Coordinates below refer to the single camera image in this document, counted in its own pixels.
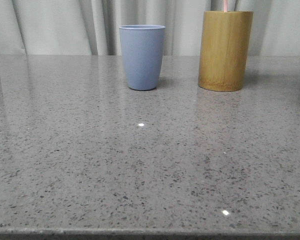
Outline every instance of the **quartz countertop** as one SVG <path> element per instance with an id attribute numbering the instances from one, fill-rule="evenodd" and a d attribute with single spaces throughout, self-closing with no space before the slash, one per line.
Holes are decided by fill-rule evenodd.
<path id="1" fill-rule="evenodd" d="M 300 57 L 236 92 L 198 70 L 135 91 L 120 56 L 0 55 L 0 234 L 300 236 Z"/>

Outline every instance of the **gray countertop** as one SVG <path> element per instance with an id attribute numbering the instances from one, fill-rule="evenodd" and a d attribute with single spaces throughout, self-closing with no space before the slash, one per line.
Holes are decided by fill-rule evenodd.
<path id="1" fill-rule="evenodd" d="M 119 56 L 0 55 L 0 234 L 300 235 L 300 57 L 236 92 L 198 69 L 135 91 Z"/>

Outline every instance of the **wooden cylinder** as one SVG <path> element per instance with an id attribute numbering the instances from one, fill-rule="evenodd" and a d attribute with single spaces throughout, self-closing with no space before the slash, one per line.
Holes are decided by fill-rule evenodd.
<path id="1" fill-rule="evenodd" d="M 204 13 L 200 87 L 220 92 L 243 87 L 252 19 L 252 11 Z"/>

